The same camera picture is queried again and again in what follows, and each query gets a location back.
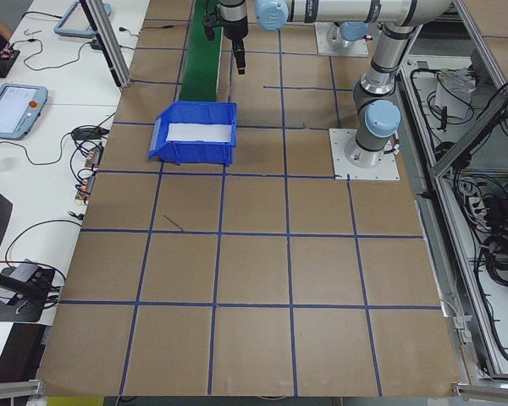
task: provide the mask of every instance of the metal mounting plate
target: metal mounting plate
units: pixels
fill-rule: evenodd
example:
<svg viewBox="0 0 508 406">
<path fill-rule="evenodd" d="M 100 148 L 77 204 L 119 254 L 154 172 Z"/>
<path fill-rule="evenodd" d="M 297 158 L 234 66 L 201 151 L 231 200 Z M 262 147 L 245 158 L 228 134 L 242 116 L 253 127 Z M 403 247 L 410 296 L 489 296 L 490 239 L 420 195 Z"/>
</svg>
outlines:
<svg viewBox="0 0 508 406">
<path fill-rule="evenodd" d="M 373 168 L 363 169 L 350 163 L 345 156 L 345 146 L 348 140 L 356 136 L 357 129 L 330 129 L 331 155 L 336 179 L 347 180 L 383 180 L 398 181 L 399 170 L 393 154 L 384 155 L 382 161 Z M 388 141 L 386 150 L 391 148 Z"/>
<path fill-rule="evenodd" d="M 334 47 L 328 43 L 327 35 L 329 28 L 333 23 L 315 23 L 316 42 L 318 45 L 319 55 L 331 55 L 336 57 L 354 57 L 366 58 L 369 56 L 367 43 L 365 40 L 359 40 L 351 44 L 349 47 Z"/>
</svg>

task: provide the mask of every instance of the metal frame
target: metal frame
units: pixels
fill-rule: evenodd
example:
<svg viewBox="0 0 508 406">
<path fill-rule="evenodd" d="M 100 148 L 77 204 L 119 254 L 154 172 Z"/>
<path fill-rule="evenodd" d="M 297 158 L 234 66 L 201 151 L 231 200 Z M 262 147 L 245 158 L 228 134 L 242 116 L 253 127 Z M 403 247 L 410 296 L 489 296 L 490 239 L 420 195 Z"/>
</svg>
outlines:
<svg viewBox="0 0 508 406">
<path fill-rule="evenodd" d="M 480 387 L 457 384 L 454 387 L 457 396 L 464 400 L 478 399 L 491 402 L 508 403 L 508 389 L 502 387 Z"/>
<path fill-rule="evenodd" d="M 102 47 L 113 80 L 117 87 L 131 86 L 131 76 L 128 65 L 120 50 L 119 41 L 113 33 L 111 21 L 102 0 L 80 0 L 85 15 Z"/>
<path fill-rule="evenodd" d="M 470 247 L 471 244 L 474 244 L 474 242 L 472 240 L 467 240 L 467 236 L 461 235 L 460 233 L 460 213 L 456 208 L 453 193 L 448 189 L 448 184 L 443 179 L 443 176 L 445 176 L 451 170 L 452 162 L 463 151 L 467 150 L 471 142 L 473 142 L 478 137 L 479 131 L 492 118 L 494 109 L 501 106 L 505 95 L 503 94 L 503 96 L 493 100 L 492 106 L 489 108 L 489 110 L 486 111 L 483 116 L 477 122 L 475 122 L 474 125 L 466 133 L 463 134 L 459 141 L 456 142 L 456 144 L 444 155 L 442 159 L 439 160 L 439 162 L 436 162 L 429 144 L 428 129 L 426 128 L 424 121 L 421 119 L 421 113 L 419 111 L 420 107 L 417 105 L 417 100 L 411 88 L 409 74 L 407 73 L 408 69 L 409 68 L 406 67 L 401 68 L 402 84 L 406 89 L 406 93 L 409 95 L 411 112 L 417 118 L 417 128 L 419 129 L 421 141 L 423 143 L 423 149 L 428 159 L 428 174 L 430 175 L 429 177 L 433 183 L 433 188 L 437 191 L 440 210 L 443 213 L 446 229 L 450 235 L 452 248 L 456 254 L 456 260 L 458 261 L 459 267 L 461 268 L 461 272 L 463 274 L 463 281 L 466 285 L 467 292 L 469 293 L 468 296 L 470 303 L 472 304 L 474 313 L 477 316 L 479 327 L 477 331 L 477 337 L 480 337 L 480 341 L 479 343 L 474 344 L 475 347 L 477 347 L 476 344 L 480 344 L 477 347 L 477 351 L 482 354 L 482 356 L 485 356 L 485 359 L 488 361 L 489 373 L 497 379 L 508 378 L 508 372 L 505 372 L 505 367 L 503 364 L 504 361 L 501 359 L 499 351 L 496 348 L 494 334 L 491 332 L 489 326 L 489 317 L 484 310 L 482 297 L 478 291 L 475 277 L 470 267 L 469 256 L 471 255 L 467 253 L 467 247 Z"/>
<path fill-rule="evenodd" d="M 42 395 L 44 387 L 43 381 L 0 383 L 0 399 Z"/>
</svg>

